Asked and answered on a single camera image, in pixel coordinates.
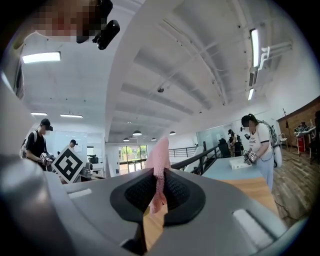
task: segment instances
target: black and white marker board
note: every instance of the black and white marker board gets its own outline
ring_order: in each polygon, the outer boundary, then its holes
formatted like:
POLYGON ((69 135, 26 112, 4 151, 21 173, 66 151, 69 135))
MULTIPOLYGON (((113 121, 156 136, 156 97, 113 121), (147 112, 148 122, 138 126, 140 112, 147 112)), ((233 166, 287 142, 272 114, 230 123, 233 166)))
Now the black and white marker board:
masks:
POLYGON ((51 165, 67 183, 73 183, 85 163, 79 155, 67 145, 51 165))

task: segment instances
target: man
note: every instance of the man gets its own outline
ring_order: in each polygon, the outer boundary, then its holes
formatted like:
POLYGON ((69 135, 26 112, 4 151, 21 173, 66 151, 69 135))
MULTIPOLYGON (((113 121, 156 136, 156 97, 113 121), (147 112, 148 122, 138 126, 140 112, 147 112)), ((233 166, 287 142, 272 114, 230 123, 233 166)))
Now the man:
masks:
POLYGON ((46 165, 42 162, 40 156, 42 153, 47 153, 47 145, 44 138, 46 131, 53 131, 53 127, 50 126, 50 121, 47 118, 40 122, 40 125, 35 133, 31 132, 29 134, 25 144, 26 158, 38 163, 44 171, 46 171, 46 165))
POLYGON ((72 139, 71 141, 70 141, 70 143, 69 143, 69 146, 70 146, 70 148, 74 148, 75 147, 75 145, 78 145, 78 143, 74 140, 74 139, 72 139))

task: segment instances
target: white t-shirt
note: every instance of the white t-shirt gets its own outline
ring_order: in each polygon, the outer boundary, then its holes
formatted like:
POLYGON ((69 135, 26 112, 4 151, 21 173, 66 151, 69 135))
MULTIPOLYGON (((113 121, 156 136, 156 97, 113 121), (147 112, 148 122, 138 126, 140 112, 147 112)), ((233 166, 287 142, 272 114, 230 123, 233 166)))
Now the white t-shirt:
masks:
POLYGON ((261 148, 261 143, 269 141, 269 147, 266 152, 260 157, 264 157, 266 154, 272 151, 271 142, 270 142, 270 133, 269 128, 264 123, 259 123, 256 126, 256 130, 254 134, 250 134, 249 146, 252 148, 254 153, 257 153, 261 148))
POLYGON ((233 135, 232 141, 234 141, 234 139, 235 139, 235 142, 234 142, 234 143, 237 143, 237 142, 238 142, 238 137, 237 137, 236 134, 233 135))

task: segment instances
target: wooden wall panel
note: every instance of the wooden wall panel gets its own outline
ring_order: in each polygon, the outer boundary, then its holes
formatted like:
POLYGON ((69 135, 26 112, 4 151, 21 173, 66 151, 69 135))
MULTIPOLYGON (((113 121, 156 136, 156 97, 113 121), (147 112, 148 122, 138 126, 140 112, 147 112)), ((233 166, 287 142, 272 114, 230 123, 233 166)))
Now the wooden wall panel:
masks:
POLYGON ((315 114, 317 111, 320 111, 320 96, 311 101, 309 104, 286 116, 290 127, 291 139, 289 138, 289 129, 286 128, 286 118, 283 117, 278 120, 281 133, 284 133, 288 138, 288 145, 297 146, 294 129, 299 126, 301 122, 305 122, 307 126, 310 126, 310 120, 312 120, 313 125, 315 125, 315 114))

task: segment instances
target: fluorescent light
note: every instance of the fluorescent light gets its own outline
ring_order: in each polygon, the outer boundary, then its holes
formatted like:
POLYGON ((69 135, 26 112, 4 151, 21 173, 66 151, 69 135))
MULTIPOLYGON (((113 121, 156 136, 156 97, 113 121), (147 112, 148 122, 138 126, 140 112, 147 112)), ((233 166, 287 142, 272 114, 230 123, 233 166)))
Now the fluorescent light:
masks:
POLYGON ((251 89, 250 89, 249 97, 248 97, 248 101, 250 101, 250 100, 251 100, 252 95, 254 94, 254 90, 255 90, 255 88, 251 88, 251 89))
POLYGON ((61 61, 61 54, 56 52, 44 52, 22 57, 25 64, 32 62, 58 62, 61 61))
POLYGON ((47 116, 47 113, 35 113, 35 112, 31 112, 31 115, 33 115, 33 116, 47 116))
POLYGON ((60 114, 60 117, 63 117, 63 118, 83 118, 82 115, 77 115, 77 114, 60 114))
POLYGON ((252 43, 252 58, 253 66, 257 67, 259 65, 259 36, 258 30, 251 30, 251 43, 252 43))

